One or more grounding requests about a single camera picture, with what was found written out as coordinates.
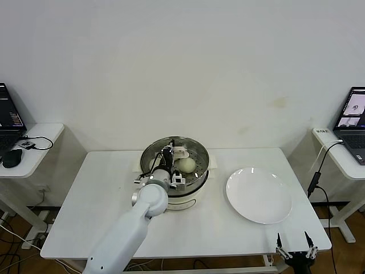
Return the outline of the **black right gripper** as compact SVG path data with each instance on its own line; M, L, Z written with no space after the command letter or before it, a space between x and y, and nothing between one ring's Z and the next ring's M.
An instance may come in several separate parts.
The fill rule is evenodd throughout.
M282 241L279 232L277 233L277 246L275 248L285 263L292 267L295 274L312 274L310 267L314 264L314 258L317 256L318 247L314 245L311 237L304 231L308 244L307 252L286 252L283 249Z

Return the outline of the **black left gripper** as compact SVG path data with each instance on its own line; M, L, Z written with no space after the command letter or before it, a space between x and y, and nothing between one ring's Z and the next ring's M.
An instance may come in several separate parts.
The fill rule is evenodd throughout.
M169 142L169 146L164 146L161 149L162 152L162 159L159 164L159 167L166 171L171 171L174 164L174 154L173 154L173 148L175 146L175 140L171 139Z

